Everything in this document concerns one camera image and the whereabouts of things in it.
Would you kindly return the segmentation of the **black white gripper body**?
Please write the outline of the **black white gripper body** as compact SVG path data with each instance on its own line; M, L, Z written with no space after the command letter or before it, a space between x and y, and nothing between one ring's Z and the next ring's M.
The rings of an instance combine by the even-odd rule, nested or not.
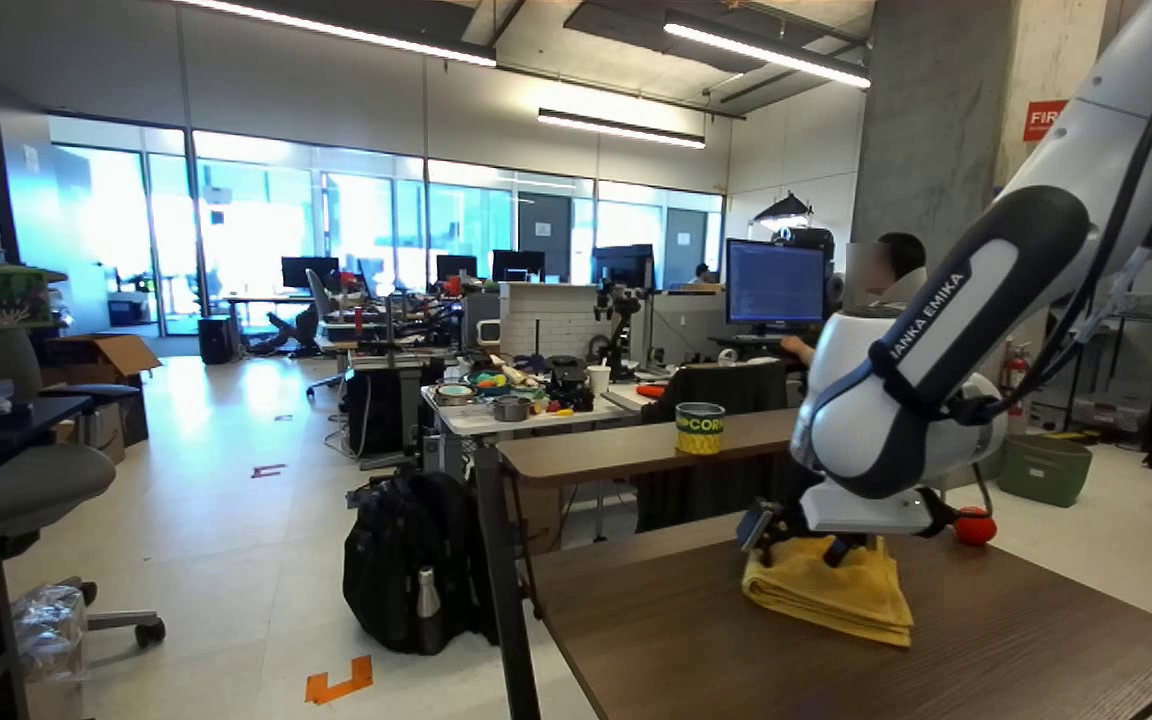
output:
M866 500L836 481L820 481L791 504L757 500L735 525L735 549L767 564L778 542L817 537L825 542L820 559L841 569L850 549L866 549L878 537L936 537L951 522L954 513L931 489Z

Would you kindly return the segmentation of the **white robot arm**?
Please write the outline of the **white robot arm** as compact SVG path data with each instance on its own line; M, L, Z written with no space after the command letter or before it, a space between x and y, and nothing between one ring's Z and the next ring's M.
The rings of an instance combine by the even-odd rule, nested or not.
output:
M1016 394L985 360L1026 315L1055 332L1025 382L1042 383L1117 311L1152 260L1152 0L1117 34L1076 100L896 311L825 324L788 452L807 489L760 500L735 549L767 559L817 537L825 559L951 522L939 489L987 459Z

